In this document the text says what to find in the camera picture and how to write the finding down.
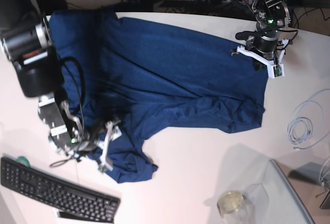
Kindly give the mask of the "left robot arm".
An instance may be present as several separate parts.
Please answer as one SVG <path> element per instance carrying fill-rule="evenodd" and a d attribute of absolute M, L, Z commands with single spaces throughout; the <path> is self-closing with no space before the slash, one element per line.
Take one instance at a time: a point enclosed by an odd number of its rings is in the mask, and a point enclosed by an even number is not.
<path fill-rule="evenodd" d="M 246 0 L 231 2 L 245 11 L 250 11 L 257 23 L 254 31 L 242 31 L 235 34 L 235 39 L 245 41 L 232 50 L 232 55 L 242 54 L 254 59 L 256 70 L 266 68 L 268 77 L 276 78 L 285 75 L 283 57 L 292 39 L 280 39 L 285 28 L 290 24 L 290 13 L 281 0 Z"/>

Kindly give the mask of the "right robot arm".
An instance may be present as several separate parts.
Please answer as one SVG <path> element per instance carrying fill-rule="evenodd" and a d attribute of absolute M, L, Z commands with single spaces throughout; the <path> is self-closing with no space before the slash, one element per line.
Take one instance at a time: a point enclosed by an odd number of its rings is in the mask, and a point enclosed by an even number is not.
<path fill-rule="evenodd" d="M 50 129 L 50 143 L 76 160 L 101 149 L 96 159 L 99 171 L 112 170 L 108 148 L 122 134 L 118 124 L 100 120 L 90 129 L 85 127 L 84 80 L 75 83 L 79 105 L 70 111 L 62 87 L 65 60 L 57 56 L 45 13 L 31 0 L 1 0 L 1 49 L 14 67 L 24 95 L 38 98 L 38 115 Z"/>

